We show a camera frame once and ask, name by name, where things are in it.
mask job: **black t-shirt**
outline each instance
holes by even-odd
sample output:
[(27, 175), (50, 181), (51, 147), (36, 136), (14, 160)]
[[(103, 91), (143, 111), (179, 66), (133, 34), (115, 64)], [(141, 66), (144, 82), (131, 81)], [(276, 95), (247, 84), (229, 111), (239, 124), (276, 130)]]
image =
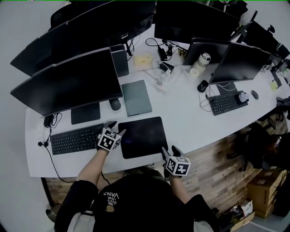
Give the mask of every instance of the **black t-shirt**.
[(144, 174), (128, 175), (106, 186), (100, 193), (89, 181), (72, 184), (56, 218), (56, 232), (66, 232), (78, 212), (93, 211), (94, 232), (122, 227), (144, 229), (157, 225), (191, 227), (194, 220), (207, 221), (214, 231), (216, 217), (201, 195), (183, 204), (162, 180)]

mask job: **computer mouse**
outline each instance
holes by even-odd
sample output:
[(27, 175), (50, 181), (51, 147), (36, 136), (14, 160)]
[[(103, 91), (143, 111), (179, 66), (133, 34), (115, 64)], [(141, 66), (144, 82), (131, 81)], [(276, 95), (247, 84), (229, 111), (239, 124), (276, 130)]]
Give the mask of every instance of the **computer mouse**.
[(118, 98), (117, 99), (112, 99), (109, 102), (110, 102), (112, 110), (117, 111), (117, 110), (119, 110), (121, 108), (121, 103), (120, 103)]
[(199, 85), (198, 85), (198, 91), (199, 92), (204, 92), (206, 88), (208, 87), (208, 82), (203, 80)]
[(254, 97), (256, 100), (259, 99), (259, 95), (257, 94), (256, 91), (252, 90), (252, 91), (251, 91), (251, 94), (253, 95), (253, 97)]

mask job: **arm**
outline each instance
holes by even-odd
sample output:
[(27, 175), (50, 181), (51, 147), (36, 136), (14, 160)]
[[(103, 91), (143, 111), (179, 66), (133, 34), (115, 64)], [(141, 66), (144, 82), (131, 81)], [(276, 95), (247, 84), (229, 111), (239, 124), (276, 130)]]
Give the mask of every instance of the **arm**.
[(109, 151), (107, 150), (99, 149), (90, 162), (81, 170), (77, 180), (87, 180), (97, 185), (108, 153)]
[(181, 179), (178, 176), (169, 175), (170, 185), (175, 196), (177, 196), (184, 204), (186, 204), (191, 196), (185, 190)]

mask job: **power strip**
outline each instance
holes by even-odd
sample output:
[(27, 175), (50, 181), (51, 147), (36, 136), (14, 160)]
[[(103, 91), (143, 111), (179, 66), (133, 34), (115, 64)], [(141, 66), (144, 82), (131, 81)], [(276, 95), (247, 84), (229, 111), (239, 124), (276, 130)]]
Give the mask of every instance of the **power strip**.
[(37, 142), (45, 142), (44, 121), (39, 120), (37, 124)]
[(180, 74), (181, 74), (181, 71), (178, 68), (175, 68), (172, 73), (164, 72), (160, 76), (158, 82), (155, 84), (155, 87), (158, 90), (161, 90), (163, 92), (167, 92), (175, 84), (175, 82), (179, 78)]

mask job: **gray laptop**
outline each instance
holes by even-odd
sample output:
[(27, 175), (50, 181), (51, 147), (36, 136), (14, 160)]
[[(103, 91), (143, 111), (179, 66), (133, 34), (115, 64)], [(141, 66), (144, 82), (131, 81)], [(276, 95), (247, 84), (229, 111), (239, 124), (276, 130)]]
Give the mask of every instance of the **gray laptop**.
[(128, 116), (152, 112), (144, 80), (122, 85)]

